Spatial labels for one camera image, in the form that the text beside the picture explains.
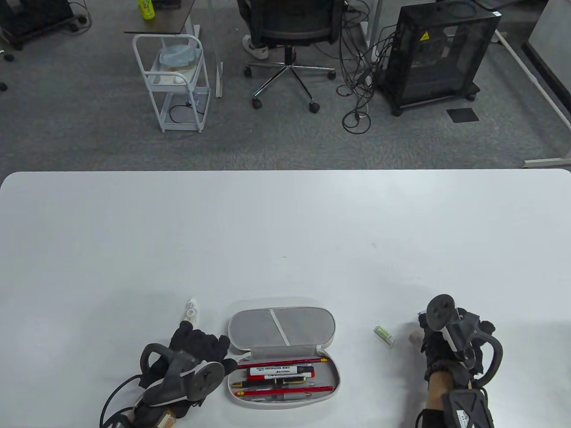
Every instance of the chair backrest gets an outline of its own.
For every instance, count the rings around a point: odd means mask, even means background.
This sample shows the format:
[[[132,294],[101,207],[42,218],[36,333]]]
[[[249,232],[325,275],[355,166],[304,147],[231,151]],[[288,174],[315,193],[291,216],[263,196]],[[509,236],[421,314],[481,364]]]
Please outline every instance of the chair backrest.
[[[339,37],[343,0],[250,0],[254,43],[309,45]]]

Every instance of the metal cart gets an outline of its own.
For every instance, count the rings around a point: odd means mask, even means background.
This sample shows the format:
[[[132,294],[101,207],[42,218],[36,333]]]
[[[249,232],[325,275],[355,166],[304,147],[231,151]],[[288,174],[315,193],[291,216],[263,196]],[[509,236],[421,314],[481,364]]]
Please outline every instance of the metal cart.
[[[163,47],[166,46],[164,40],[167,38],[186,39],[189,45],[192,44],[196,47],[196,61],[194,65],[190,67],[190,70],[184,74],[176,71],[168,71],[168,69],[163,67],[159,62],[159,50],[151,69],[145,70],[139,55],[139,50],[137,49],[137,41],[141,38],[160,38]],[[135,51],[137,63],[139,64],[141,74],[147,86],[156,118],[159,121],[160,130],[162,132],[165,130],[202,132],[206,122],[206,116],[208,115],[211,91],[206,71],[206,62],[204,61],[204,50],[200,40],[190,34],[137,34],[133,37],[133,50]],[[205,86],[197,86],[201,72],[204,77]],[[155,92],[166,92],[166,97],[160,112],[156,105]]]

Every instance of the white sneaker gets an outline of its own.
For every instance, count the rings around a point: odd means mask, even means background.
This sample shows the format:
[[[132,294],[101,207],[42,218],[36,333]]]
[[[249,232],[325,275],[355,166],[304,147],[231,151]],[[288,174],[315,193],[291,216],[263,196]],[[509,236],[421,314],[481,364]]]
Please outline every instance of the white sneaker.
[[[249,34],[245,35],[244,38],[242,39],[242,46],[244,46],[245,51],[248,52],[250,55],[254,56],[255,58],[268,59],[268,56],[270,55],[270,53],[268,52],[268,47],[264,46],[256,49],[252,47],[251,42],[252,42],[252,36],[250,36]]]
[[[198,328],[198,304],[196,299],[192,298],[186,305],[183,321],[188,321],[194,328]]]

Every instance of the floor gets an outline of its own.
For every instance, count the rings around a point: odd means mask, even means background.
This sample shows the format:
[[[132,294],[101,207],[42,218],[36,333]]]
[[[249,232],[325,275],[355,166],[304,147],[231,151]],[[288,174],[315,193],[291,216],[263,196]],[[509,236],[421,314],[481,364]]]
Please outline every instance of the floor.
[[[389,114],[380,95],[370,104],[371,129],[350,135],[341,118],[353,100],[335,93],[340,83],[304,75],[321,104],[309,113],[301,89],[283,78],[251,108],[251,92],[270,76],[242,67],[246,26],[234,0],[215,0],[224,57],[224,97],[211,103],[206,129],[158,130],[146,89],[122,33],[127,9],[136,2],[91,0],[92,29],[79,37],[51,34],[0,63],[0,180],[14,171],[145,169],[306,168],[517,168],[524,159],[560,156],[569,133],[511,56],[491,45],[476,76],[482,88],[475,102],[457,100]],[[533,29],[541,3],[532,0],[504,13],[501,30],[519,45]],[[206,2],[192,12],[203,26],[201,39],[212,52]],[[336,46],[322,43],[334,53]],[[154,56],[143,50],[143,59]],[[277,59],[280,52],[272,53]],[[298,60],[336,66],[314,47]],[[213,55],[208,56],[211,77]],[[453,124],[447,108],[472,107],[479,122]]]

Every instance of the open pencil case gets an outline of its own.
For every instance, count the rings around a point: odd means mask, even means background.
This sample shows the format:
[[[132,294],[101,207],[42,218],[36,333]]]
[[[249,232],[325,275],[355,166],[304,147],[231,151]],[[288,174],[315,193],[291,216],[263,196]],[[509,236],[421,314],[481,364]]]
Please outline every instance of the open pencil case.
[[[294,306],[238,312],[228,324],[228,336],[233,346],[248,351],[237,359],[238,365],[297,360],[326,361],[311,363],[312,377],[307,377],[304,383],[294,385],[268,385],[248,389],[232,387],[233,383],[247,380],[248,370],[238,369],[228,376],[231,399],[238,405],[253,409],[290,409],[333,397],[341,379],[335,362],[324,349],[331,344],[334,334],[335,319],[331,312],[323,308]],[[320,387],[332,387],[332,390],[263,396],[235,395],[252,390]]]

